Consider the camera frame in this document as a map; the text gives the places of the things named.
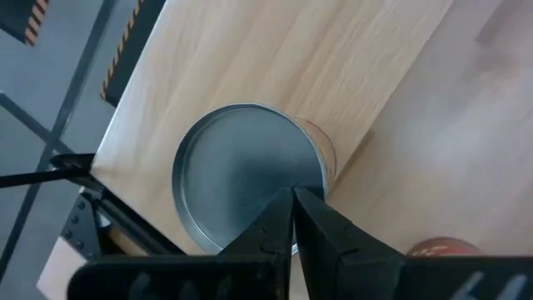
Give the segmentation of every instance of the metal lid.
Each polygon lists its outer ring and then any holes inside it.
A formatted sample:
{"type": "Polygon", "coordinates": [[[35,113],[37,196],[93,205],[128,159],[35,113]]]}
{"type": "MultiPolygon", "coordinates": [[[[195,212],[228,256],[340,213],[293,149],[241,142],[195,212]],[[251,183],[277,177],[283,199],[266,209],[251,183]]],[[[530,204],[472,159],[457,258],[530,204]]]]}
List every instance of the metal lid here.
{"type": "Polygon", "coordinates": [[[280,188],[297,185],[324,196],[325,170],[290,118],[260,104],[233,104],[208,113],[183,138],[172,189],[189,235],[206,252],[219,253],[280,188]]]}

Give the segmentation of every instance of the black and orange hazard tape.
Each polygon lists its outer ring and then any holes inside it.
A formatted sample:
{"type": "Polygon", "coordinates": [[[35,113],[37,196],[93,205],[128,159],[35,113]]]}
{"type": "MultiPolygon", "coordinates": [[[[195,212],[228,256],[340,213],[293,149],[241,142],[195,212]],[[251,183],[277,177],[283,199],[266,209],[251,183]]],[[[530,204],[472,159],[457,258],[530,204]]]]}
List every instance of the black and orange hazard tape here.
{"type": "Polygon", "coordinates": [[[100,91],[100,97],[111,105],[118,105],[165,1],[137,0],[100,91]]]}
{"type": "Polygon", "coordinates": [[[106,99],[107,86],[109,85],[109,82],[111,81],[113,72],[115,71],[115,68],[117,67],[117,64],[118,64],[118,59],[120,58],[122,51],[124,51],[124,45],[126,44],[127,39],[130,37],[130,32],[133,29],[133,25],[135,24],[135,20],[137,19],[137,16],[139,15],[139,12],[141,11],[141,5],[143,3],[144,3],[144,0],[137,0],[137,5],[135,6],[135,9],[133,9],[133,13],[130,16],[130,18],[127,20],[126,30],[122,34],[122,38],[117,47],[117,52],[115,53],[115,56],[113,57],[111,65],[107,69],[107,75],[103,81],[102,91],[100,91],[100,97],[104,100],[106,99]]]}
{"type": "Polygon", "coordinates": [[[28,46],[35,46],[39,29],[41,28],[44,14],[47,11],[49,0],[36,0],[32,7],[32,13],[27,20],[27,27],[24,31],[25,43],[28,46]]]}

